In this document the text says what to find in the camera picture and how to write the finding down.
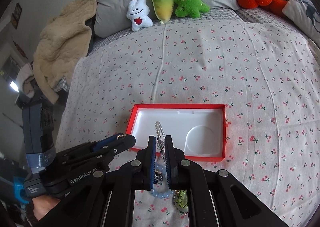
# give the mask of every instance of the light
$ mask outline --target light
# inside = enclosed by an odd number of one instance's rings
[[[19,88],[18,88],[18,86],[16,85],[15,82],[12,81],[12,82],[10,83],[10,86],[12,87],[13,90],[19,92]]]

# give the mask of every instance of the red box with white tray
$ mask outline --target red box with white tray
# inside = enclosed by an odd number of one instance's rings
[[[134,105],[126,131],[136,138],[132,150],[147,147],[149,136],[156,136],[156,121],[161,123],[166,135],[172,136],[174,147],[183,150],[186,158],[209,162],[225,158],[226,114],[223,104]]]

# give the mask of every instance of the white plush toy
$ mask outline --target white plush toy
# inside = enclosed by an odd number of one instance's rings
[[[132,22],[132,30],[138,31],[144,27],[152,26],[152,20],[148,17],[150,12],[146,5],[147,0],[132,0],[129,3],[127,18]]]

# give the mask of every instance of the bunny ear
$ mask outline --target bunny ear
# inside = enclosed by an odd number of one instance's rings
[[[138,0],[138,4],[146,4],[147,0]]]
[[[134,7],[136,3],[137,3],[137,0],[132,0],[132,1],[130,1],[130,3],[129,3],[129,9],[132,9],[132,7]]]

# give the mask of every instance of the green and yellow plush toy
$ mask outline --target green and yellow plush toy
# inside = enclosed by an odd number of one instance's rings
[[[170,20],[173,10],[173,0],[152,0],[153,8],[160,23],[166,23]]]
[[[207,13],[210,7],[201,0],[174,0],[178,5],[175,13],[178,17],[190,16],[191,18],[199,18],[200,13]]]

